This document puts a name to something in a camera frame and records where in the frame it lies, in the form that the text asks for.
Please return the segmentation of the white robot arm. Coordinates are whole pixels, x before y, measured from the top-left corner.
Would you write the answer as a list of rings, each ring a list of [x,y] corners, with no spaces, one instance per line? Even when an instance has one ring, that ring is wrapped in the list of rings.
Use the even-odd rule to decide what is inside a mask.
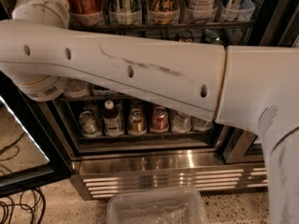
[[[298,224],[298,37],[281,47],[179,43],[2,21],[1,70],[79,78],[256,133],[273,224]]]

